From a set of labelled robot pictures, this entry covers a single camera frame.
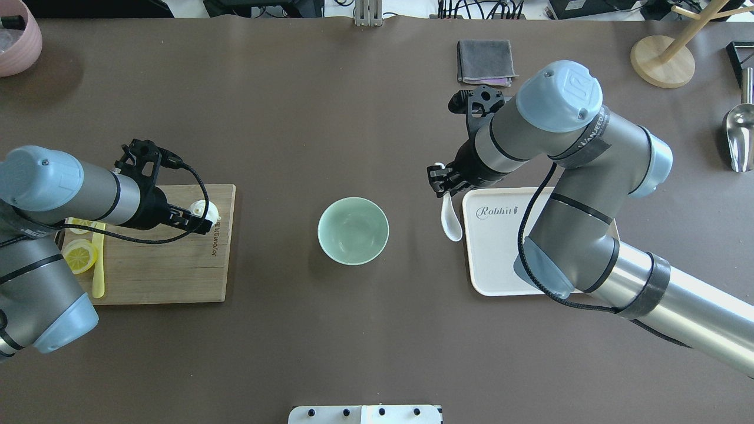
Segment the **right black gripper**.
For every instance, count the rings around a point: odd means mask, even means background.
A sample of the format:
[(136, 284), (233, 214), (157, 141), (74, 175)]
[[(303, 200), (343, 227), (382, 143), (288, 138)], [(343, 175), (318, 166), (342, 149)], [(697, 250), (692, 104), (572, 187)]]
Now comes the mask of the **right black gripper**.
[(472, 140), (461, 145), (451, 165), (431, 165), (426, 168), (426, 174), (437, 198), (442, 197), (442, 191), (454, 196), (463, 191), (492, 186), (507, 175), (493, 171), (484, 164)]

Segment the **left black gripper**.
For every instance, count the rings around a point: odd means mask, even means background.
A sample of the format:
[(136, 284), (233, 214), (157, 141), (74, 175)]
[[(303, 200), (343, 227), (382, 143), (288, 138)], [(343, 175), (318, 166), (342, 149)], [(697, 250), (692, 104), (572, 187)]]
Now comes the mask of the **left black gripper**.
[(133, 215), (133, 228), (148, 230), (168, 224), (184, 233), (207, 234), (213, 221), (192, 214), (191, 210), (169, 204), (164, 191), (154, 186), (142, 196), (137, 212)]

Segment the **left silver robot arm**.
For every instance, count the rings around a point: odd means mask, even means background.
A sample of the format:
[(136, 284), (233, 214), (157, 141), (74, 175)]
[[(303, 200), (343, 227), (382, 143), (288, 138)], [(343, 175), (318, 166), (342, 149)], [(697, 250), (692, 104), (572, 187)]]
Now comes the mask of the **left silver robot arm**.
[(67, 219), (148, 230), (167, 225), (206, 234), (213, 223), (170, 204), (157, 186), (161, 167), (190, 170), (175, 153), (149, 140), (122, 147), (115, 167), (25, 145), (2, 162), (1, 355), (32, 346), (53, 352), (85, 335), (98, 314), (55, 242)]

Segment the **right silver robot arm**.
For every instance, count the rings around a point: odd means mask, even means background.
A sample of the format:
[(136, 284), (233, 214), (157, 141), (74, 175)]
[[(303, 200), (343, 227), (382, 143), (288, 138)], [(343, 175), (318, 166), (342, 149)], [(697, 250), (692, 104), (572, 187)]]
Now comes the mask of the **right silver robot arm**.
[(516, 272), (568, 307), (608, 312), (751, 377), (752, 306), (608, 234), (627, 198), (651, 194), (673, 155), (648, 129), (603, 104), (584, 65), (557, 60), (507, 100), (482, 85), (455, 93), (468, 140), (426, 169), (438, 197), (487, 188), (538, 155), (563, 173), (528, 236)]

